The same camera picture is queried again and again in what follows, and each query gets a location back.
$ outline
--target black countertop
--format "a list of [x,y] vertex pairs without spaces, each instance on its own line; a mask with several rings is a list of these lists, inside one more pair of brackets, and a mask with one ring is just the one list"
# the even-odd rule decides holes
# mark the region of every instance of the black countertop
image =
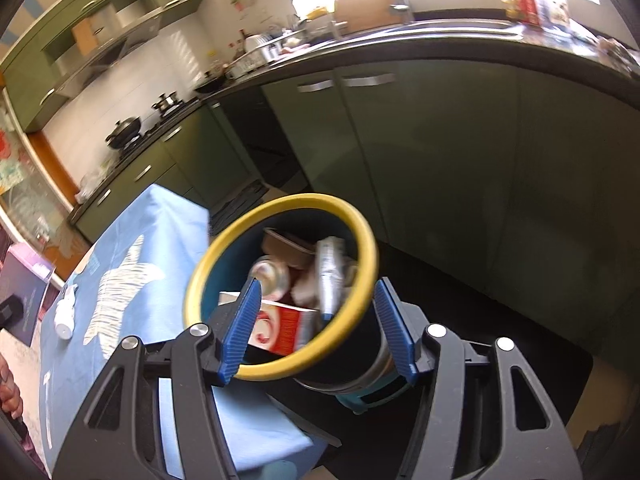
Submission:
[[341,41],[327,41],[297,56],[243,76],[208,96],[216,102],[226,95],[256,85],[340,66],[410,59],[461,59],[508,64],[572,80],[609,94],[640,110],[640,82],[623,67],[598,53],[593,45],[562,38],[535,27],[515,25],[519,34],[375,31]]
[[200,100],[193,101],[187,106],[185,106],[179,112],[176,112],[169,119],[167,119],[164,123],[158,126],[155,130],[152,130],[150,134],[144,137],[143,142],[140,142],[139,145],[133,149],[132,152],[127,154],[126,157],[118,161],[116,166],[111,170],[108,174],[107,178],[105,178],[100,186],[92,193],[92,195],[82,204],[77,205],[69,216],[67,217],[67,221],[71,225],[75,225],[78,222],[79,218],[84,214],[87,208],[99,197],[101,194],[109,187],[111,182],[122,173],[122,171],[138,156],[140,153],[144,152],[150,145],[152,145],[156,140],[162,137],[168,130],[170,130],[173,126],[183,120],[190,114],[193,114],[201,106],[204,106],[204,102]]

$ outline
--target human hand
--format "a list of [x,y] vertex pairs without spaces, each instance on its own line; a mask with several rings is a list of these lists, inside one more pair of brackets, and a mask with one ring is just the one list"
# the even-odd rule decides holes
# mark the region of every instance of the human hand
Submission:
[[12,418],[22,416],[20,388],[15,384],[14,375],[2,354],[0,354],[0,404],[2,411],[11,414]]

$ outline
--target range hood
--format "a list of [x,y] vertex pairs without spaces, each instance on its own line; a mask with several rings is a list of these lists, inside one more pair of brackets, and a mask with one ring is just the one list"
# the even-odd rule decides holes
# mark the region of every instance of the range hood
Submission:
[[114,63],[121,60],[127,54],[140,45],[146,43],[158,35],[160,19],[164,9],[159,7],[146,13],[109,41],[92,51],[85,57],[82,65],[71,74],[65,75],[55,87],[55,93],[75,98],[92,81],[108,70]]

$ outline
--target silver handle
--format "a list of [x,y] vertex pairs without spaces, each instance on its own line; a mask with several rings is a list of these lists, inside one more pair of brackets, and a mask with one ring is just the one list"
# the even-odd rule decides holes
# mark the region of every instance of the silver handle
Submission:
[[171,7],[172,5],[179,4],[180,0],[171,0],[170,2],[165,3],[162,8],[166,9],[167,7]]
[[169,135],[167,135],[164,139],[163,142],[167,142],[169,139],[171,139],[171,137],[173,137],[176,133],[178,133],[180,130],[182,129],[182,126],[178,126],[174,131],[172,131]]
[[82,14],[82,11],[85,10],[87,7],[91,7],[93,4],[95,4],[98,0],[91,0],[89,3],[84,4],[82,6],[82,9],[80,9],[80,14]]
[[104,199],[107,198],[110,194],[111,194],[111,189],[108,189],[107,191],[105,191],[104,195],[102,195],[100,197],[100,200],[98,200],[98,204],[97,205],[100,205],[102,202],[104,202]]
[[373,75],[370,77],[351,77],[343,79],[347,86],[378,86],[392,83],[396,80],[395,74]]
[[140,174],[133,179],[133,182],[139,181],[142,177],[146,175],[146,172],[151,169],[151,164],[149,164],[144,170],[140,171]]
[[42,104],[44,103],[44,101],[47,100],[47,97],[49,97],[51,94],[53,94],[53,92],[55,92],[56,89],[52,88],[51,90],[49,90],[46,94],[44,94],[44,97],[42,99],[40,99],[40,106],[42,106]]
[[320,81],[318,83],[313,83],[311,85],[298,85],[298,92],[306,93],[306,92],[317,92],[319,90],[324,90],[325,88],[331,88],[334,85],[332,79],[327,79],[326,81]]

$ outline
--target yellow ring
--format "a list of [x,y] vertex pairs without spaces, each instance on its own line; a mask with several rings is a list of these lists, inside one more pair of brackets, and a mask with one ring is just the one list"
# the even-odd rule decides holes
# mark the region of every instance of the yellow ring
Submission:
[[271,381],[300,373],[335,350],[351,333],[369,307],[378,276],[378,246],[371,227],[354,206],[335,196],[303,193],[272,200],[249,211],[222,231],[196,266],[184,298],[185,328],[201,322],[200,306],[209,273],[222,253],[242,233],[275,214],[292,209],[320,209],[342,220],[356,239],[358,272],[351,292],[331,323],[300,350],[270,363],[240,365],[236,378]]

